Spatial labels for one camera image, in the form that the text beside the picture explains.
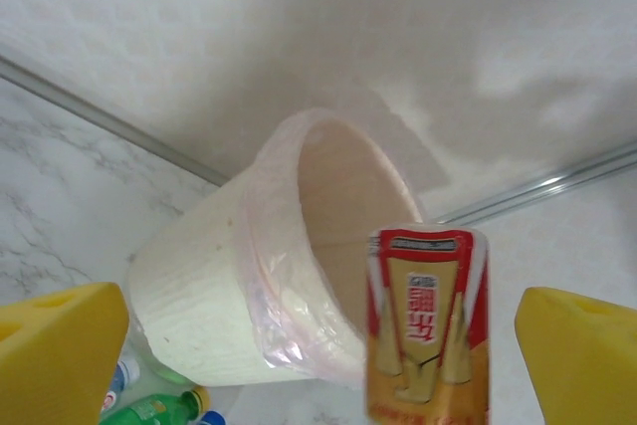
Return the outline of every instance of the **plastic bottle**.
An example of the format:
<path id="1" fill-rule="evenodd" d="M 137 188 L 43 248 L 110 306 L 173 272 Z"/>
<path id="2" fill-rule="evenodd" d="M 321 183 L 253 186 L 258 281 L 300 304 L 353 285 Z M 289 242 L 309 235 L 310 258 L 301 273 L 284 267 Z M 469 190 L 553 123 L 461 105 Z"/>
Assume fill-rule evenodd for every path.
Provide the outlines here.
<path id="1" fill-rule="evenodd" d="M 104 405 L 102 405 L 101 414 L 107 413 L 115 407 L 115 404 L 119 400 L 121 392 L 129 388 L 133 383 L 139 379 L 139 364 L 131 355 L 123 355 L 119 358 L 117 366 L 115 367 L 115 374 L 112 376 L 110 387 L 106 393 L 104 399 Z"/>
<path id="2" fill-rule="evenodd" d="M 113 413 L 101 425 L 186 425 L 210 408 L 210 396 L 195 387 L 180 397 L 154 394 Z"/>
<path id="3" fill-rule="evenodd" d="M 199 425 L 226 425 L 226 420 L 218 412 L 206 412 Z"/>

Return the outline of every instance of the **bottle label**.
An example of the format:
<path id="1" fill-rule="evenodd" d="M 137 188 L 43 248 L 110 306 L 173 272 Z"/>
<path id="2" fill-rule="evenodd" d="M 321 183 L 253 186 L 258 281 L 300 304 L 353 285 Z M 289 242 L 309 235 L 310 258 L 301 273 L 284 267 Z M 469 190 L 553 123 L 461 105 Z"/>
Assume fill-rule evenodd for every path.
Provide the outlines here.
<path id="1" fill-rule="evenodd" d="M 102 404 L 102 411 L 100 413 L 104 413 L 111 410 L 115 406 L 116 402 L 117 402 L 117 394 L 113 392 L 112 390 L 109 390 L 108 393 L 106 394 L 106 397 L 104 397 L 104 403 Z"/>
<path id="2" fill-rule="evenodd" d="M 148 420 L 149 418 L 156 417 L 160 413 L 165 412 L 166 406 L 159 400 L 151 400 L 149 402 L 132 405 L 130 409 L 137 414 L 140 420 Z"/>

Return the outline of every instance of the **bottle cap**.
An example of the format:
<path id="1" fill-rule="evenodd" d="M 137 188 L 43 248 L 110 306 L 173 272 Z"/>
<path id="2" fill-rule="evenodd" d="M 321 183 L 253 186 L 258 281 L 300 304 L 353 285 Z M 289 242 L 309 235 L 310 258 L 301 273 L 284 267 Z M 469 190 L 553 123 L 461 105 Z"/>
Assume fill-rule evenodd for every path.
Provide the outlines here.
<path id="1" fill-rule="evenodd" d="M 117 361 L 117 366 L 123 374 L 124 388 L 130 387 L 139 379 L 139 363 L 132 355 L 123 355 Z"/>
<path id="2" fill-rule="evenodd" d="M 226 425 L 226 420 L 217 412 L 206 412 L 199 425 Z"/>
<path id="3" fill-rule="evenodd" d="M 210 395 L 208 395 L 208 390 L 206 390 L 205 387 L 197 385 L 195 388 L 190 390 L 190 393 L 192 393 L 197 399 L 199 413 L 203 413 L 205 410 L 208 410 L 210 408 Z"/>

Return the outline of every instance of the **white trash can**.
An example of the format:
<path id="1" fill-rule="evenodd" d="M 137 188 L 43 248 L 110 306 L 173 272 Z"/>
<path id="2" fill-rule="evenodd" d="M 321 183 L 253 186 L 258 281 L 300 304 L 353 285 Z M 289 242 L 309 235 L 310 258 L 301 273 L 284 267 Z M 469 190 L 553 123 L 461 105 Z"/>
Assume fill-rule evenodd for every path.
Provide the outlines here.
<path id="1" fill-rule="evenodd" d="M 364 133 L 326 110 L 298 113 L 252 166 L 135 256 L 137 332 L 158 363 L 205 386 L 360 386 L 367 237 L 421 220 Z"/>

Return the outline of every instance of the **green plastic bottle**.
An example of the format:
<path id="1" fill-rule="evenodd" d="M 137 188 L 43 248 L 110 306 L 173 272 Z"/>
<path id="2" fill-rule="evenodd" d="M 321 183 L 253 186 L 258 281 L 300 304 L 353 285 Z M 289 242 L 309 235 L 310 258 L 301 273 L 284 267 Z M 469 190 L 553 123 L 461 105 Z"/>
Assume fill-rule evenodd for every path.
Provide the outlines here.
<path id="1" fill-rule="evenodd" d="M 113 413 L 100 425 L 186 425 L 210 408 L 210 396 L 195 387 L 180 397 L 154 394 Z"/>

